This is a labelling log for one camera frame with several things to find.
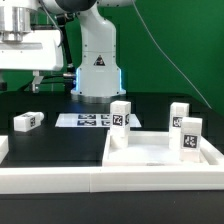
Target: white tray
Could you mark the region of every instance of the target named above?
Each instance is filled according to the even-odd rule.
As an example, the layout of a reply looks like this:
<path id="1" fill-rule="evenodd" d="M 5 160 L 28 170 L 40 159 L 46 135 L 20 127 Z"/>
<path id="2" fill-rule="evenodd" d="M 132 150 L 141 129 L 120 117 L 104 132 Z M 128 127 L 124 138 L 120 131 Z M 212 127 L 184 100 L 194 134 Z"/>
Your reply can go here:
<path id="1" fill-rule="evenodd" d="M 209 166 L 224 164 L 224 156 L 206 139 L 201 140 L 200 162 L 180 161 L 179 152 L 169 149 L 168 132 L 131 131 L 128 147 L 114 149 L 108 131 L 104 148 L 103 166 Z"/>

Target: white cube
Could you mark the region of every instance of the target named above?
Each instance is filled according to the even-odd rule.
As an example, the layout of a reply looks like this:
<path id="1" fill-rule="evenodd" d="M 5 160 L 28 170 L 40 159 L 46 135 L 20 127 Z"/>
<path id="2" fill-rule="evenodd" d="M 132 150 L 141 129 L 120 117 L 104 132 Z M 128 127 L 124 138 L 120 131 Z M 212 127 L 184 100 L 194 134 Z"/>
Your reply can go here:
<path id="1" fill-rule="evenodd" d="M 125 137 L 130 131 L 129 117 L 131 113 L 131 103 L 127 101 L 114 101 L 110 104 L 111 114 L 111 135 Z"/>
<path id="2" fill-rule="evenodd" d="M 184 117 L 181 125 L 180 159 L 200 162 L 202 119 Z"/>
<path id="3" fill-rule="evenodd" d="M 44 114 L 41 112 L 27 112 L 20 116 L 14 117 L 14 130 L 27 132 L 41 125 Z"/>
<path id="4" fill-rule="evenodd" d="M 169 148 L 180 149 L 180 132 L 183 117 L 189 116 L 189 104 L 174 102 L 170 106 Z"/>

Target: green background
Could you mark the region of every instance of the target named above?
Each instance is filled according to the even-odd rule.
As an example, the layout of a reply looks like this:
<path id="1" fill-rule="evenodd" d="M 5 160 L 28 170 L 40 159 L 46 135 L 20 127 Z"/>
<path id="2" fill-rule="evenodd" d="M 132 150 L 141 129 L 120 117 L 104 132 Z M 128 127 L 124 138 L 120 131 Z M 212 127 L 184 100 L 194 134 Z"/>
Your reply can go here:
<path id="1" fill-rule="evenodd" d="M 212 108 L 224 115 L 223 0 L 137 0 L 136 5 L 160 47 Z M 102 8 L 100 12 L 117 28 L 117 64 L 127 91 L 187 93 L 202 101 L 157 49 L 134 7 Z M 67 30 L 77 67 L 81 63 L 78 20 L 68 24 Z M 31 80 L 32 75 L 7 71 L 4 78 L 9 90 L 16 90 Z"/>

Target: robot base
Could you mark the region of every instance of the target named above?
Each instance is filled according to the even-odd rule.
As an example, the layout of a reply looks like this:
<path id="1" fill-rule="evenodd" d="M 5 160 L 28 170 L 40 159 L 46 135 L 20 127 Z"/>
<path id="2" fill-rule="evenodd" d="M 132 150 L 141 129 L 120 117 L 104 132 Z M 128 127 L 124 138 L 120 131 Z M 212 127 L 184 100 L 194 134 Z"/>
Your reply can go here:
<path id="1" fill-rule="evenodd" d="M 118 94 L 115 96 L 110 97 L 95 97 L 95 96 L 85 96 L 81 94 L 77 94 L 74 90 L 71 91 L 72 100 L 74 101 L 81 101 L 85 103 L 111 103 L 114 100 L 125 100 L 126 99 L 126 93 Z"/>

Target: black table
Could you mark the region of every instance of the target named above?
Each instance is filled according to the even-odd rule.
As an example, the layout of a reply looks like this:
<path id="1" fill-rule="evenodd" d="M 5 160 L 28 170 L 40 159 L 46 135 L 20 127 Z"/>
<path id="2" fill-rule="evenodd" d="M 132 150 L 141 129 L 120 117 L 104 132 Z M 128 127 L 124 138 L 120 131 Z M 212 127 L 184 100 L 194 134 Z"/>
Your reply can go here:
<path id="1" fill-rule="evenodd" d="M 142 128 L 168 131 L 173 102 L 190 103 L 190 116 L 203 118 L 202 135 L 224 152 L 224 118 L 188 95 L 128 93 Z M 27 133 L 13 131 L 13 117 L 45 114 Z M 60 113 L 109 113 L 109 104 L 74 102 L 64 93 L 7 92 L 0 95 L 0 134 L 10 151 L 0 167 L 101 166 L 108 128 L 56 128 Z M 203 223 L 224 220 L 224 191 L 108 192 L 0 195 L 0 220 L 11 223 Z"/>

